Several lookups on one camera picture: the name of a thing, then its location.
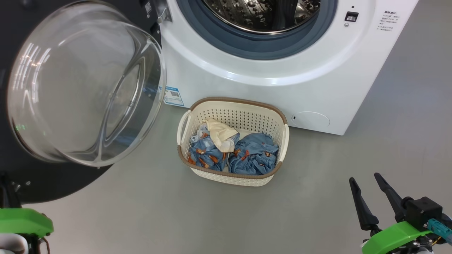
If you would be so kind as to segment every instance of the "clothes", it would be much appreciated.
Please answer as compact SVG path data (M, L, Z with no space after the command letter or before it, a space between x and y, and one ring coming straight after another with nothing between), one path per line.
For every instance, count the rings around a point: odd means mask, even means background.
M234 135L234 144L239 140L240 134ZM222 153L213 143L210 132L207 130L207 123L201 124L196 135L191 137L192 147L188 151L187 160L189 163L212 169L222 171L226 166L227 157L229 153Z
M252 133L237 142L229 156L229 171L235 174L262 175L275 168L278 146L264 133Z
M234 151L234 146L237 143L234 137L238 134L234 128L212 118L203 120L203 122L207 123L210 138L220 152L230 153Z

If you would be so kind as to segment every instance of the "beige cloth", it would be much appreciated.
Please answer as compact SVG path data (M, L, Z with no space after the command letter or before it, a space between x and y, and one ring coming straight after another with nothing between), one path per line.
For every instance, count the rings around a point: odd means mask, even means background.
M210 138L220 152L230 153L234 151L235 144L231 137L238 133L234 128L212 118L205 119L203 122L207 123Z

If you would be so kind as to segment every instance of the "sticker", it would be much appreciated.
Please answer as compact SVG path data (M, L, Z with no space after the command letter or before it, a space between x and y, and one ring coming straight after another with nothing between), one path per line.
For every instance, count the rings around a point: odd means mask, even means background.
M180 97L179 89L167 86L165 90L165 103L183 107L184 102Z
M394 27L399 22L399 19L400 16L397 15L396 11L385 10L385 13L383 13L380 21L378 22L377 30L392 32L392 30L394 30Z

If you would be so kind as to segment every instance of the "washing machine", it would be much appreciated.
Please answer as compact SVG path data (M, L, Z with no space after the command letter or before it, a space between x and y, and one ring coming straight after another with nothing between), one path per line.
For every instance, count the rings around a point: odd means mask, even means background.
M289 125L343 135L417 0L168 0L165 103L272 104Z
M21 202L88 185L163 102L269 103L342 135L417 0L0 1L0 174Z

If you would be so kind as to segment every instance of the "plastic laundry basket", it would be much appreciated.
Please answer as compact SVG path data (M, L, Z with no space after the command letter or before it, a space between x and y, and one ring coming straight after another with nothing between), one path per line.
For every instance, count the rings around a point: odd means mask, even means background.
M195 135L206 118L213 118L235 128L240 138L250 133L263 132L272 136L279 146L276 167L264 175L242 175L215 171L193 165L187 161L191 147L190 137ZM289 127L284 114L274 106L254 101L212 97L197 101L180 119L177 145L180 159L197 175L222 183L243 186L262 186L281 168L289 143Z

